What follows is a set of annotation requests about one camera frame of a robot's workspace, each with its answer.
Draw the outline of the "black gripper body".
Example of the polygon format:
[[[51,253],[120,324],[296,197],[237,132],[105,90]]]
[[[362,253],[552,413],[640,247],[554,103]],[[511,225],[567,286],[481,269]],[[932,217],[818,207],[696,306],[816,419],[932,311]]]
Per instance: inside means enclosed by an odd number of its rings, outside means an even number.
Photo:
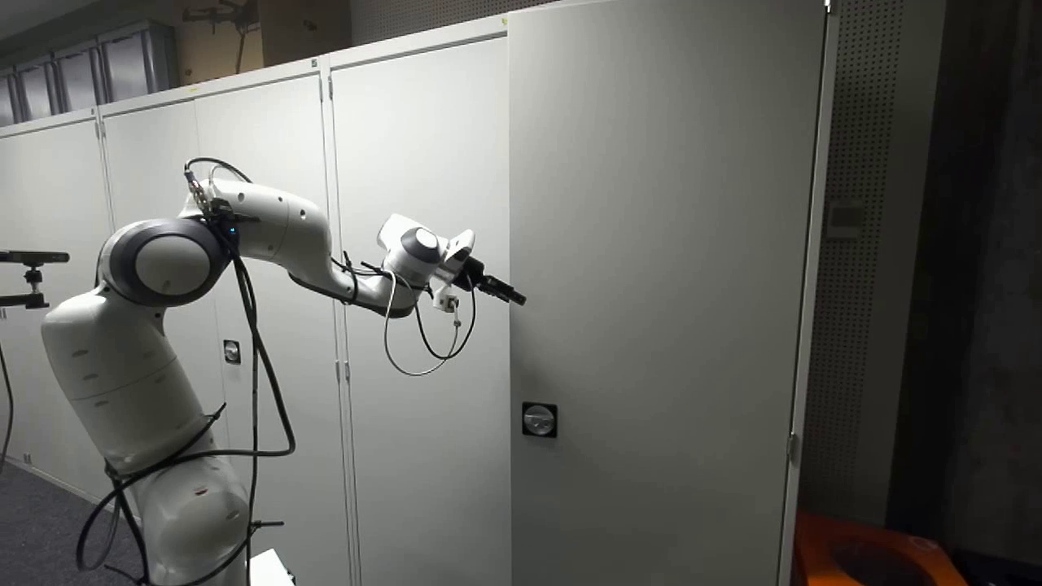
[[[461,272],[455,272],[455,286],[463,290],[481,290],[481,292],[500,292],[500,280],[487,269],[481,261],[470,257]]]

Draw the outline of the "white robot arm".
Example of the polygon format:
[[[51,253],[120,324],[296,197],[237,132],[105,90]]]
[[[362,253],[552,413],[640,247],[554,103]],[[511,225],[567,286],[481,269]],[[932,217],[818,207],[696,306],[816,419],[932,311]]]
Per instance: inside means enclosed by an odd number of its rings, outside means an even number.
[[[251,583],[255,497],[236,454],[212,438],[216,415],[166,339],[166,310],[204,296],[248,257],[387,320],[442,286],[519,296],[473,257],[470,234],[439,236],[394,216],[378,240],[385,261],[355,269],[334,253],[329,217],[313,203],[260,183],[202,180],[181,216],[115,230],[98,250],[96,286],[46,311],[50,364],[145,546],[145,586]]]

